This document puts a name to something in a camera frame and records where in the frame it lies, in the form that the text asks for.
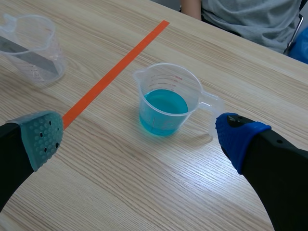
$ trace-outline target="wood grain surface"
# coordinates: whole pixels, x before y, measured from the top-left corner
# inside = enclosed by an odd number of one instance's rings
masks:
[[[38,110],[64,114],[160,21],[170,25],[66,129],[58,153],[1,212],[1,231],[273,230],[257,194],[206,135],[204,111],[167,138],[141,127],[132,73],[184,66],[228,111],[308,149],[305,64],[148,0],[2,0],[3,13],[51,18],[68,68],[38,87],[1,57],[0,124]]]

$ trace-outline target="person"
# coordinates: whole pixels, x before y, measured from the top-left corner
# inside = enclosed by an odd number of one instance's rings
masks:
[[[181,12],[283,53],[301,0],[181,0]]]

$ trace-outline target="orange tape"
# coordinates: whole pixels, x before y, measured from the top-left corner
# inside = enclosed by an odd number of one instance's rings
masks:
[[[97,84],[94,85],[65,115],[62,117],[66,129],[83,110],[114,80],[167,26],[169,22],[162,21],[137,46],[135,46],[121,61],[119,61]]]

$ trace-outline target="textured rubber pad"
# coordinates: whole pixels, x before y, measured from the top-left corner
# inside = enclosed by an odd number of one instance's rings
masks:
[[[57,112],[35,112],[7,123],[19,124],[22,141],[34,171],[45,164],[60,147],[63,122]]]

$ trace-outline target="clear plastic cup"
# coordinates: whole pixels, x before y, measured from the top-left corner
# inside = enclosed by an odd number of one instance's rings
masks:
[[[61,78],[65,60],[55,37],[53,22],[39,15],[3,16],[0,26],[0,54],[34,83],[50,83]]]
[[[151,133],[161,136],[176,132],[197,109],[212,113],[208,134],[216,136],[216,118],[224,102],[203,90],[198,78],[175,64],[154,64],[133,74],[139,88],[139,117]]]

